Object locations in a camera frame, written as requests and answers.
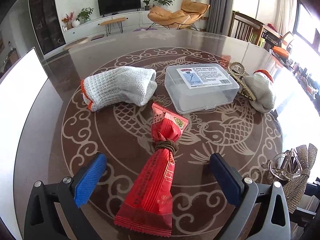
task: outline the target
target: blue gripper pad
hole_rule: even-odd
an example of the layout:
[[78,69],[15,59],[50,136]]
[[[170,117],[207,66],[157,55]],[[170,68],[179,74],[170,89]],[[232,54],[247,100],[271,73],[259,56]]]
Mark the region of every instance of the blue gripper pad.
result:
[[209,169],[216,178],[228,203],[240,206],[244,184],[239,172],[228,165],[219,153],[210,156]]
[[86,204],[96,187],[99,179],[106,170],[107,157],[103,153],[96,153],[94,159],[84,168],[79,170],[74,178],[74,200],[77,207]]

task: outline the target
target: flower vase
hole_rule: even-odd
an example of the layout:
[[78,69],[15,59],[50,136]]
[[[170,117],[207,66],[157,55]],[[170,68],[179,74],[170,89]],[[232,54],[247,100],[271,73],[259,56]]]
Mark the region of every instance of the flower vase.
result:
[[79,20],[74,20],[73,22],[72,22],[72,26],[73,27],[77,27],[77,26],[79,26],[80,25],[80,21]]
[[67,24],[67,30],[70,30],[70,29],[72,29],[73,27],[72,27],[72,24],[71,23],[68,23]]

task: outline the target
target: rug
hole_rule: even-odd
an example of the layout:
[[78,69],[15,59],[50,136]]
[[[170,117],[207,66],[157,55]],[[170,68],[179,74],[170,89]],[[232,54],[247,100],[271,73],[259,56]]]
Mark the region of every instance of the rug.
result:
[[152,31],[152,30],[157,30],[156,28],[149,28],[149,27],[145,27],[145,28],[138,28],[136,30],[134,30],[134,32],[139,32],[139,31]]

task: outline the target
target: wooden bench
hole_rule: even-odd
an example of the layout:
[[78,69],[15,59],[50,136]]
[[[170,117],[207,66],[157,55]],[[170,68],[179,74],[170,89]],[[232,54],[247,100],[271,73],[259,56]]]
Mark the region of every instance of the wooden bench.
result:
[[106,26],[106,33],[108,36],[111,33],[111,23],[118,23],[119,29],[120,29],[121,33],[123,33],[122,22],[124,22],[126,19],[127,19],[126,17],[122,17],[122,18],[117,18],[117,19],[105,21],[105,22],[100,23],[100,26],[103,26],[103,25]]

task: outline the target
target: product label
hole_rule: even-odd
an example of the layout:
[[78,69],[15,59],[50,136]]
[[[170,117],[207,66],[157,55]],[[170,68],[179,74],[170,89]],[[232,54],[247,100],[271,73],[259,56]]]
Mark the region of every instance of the product label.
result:
[[183,129],[183,121],[181,121],[179,118],[174,117],[174,120],[176,121],[178,127],[182,130]]
[[190,89],[231,84],[217,67],[178,68],[177,71]]

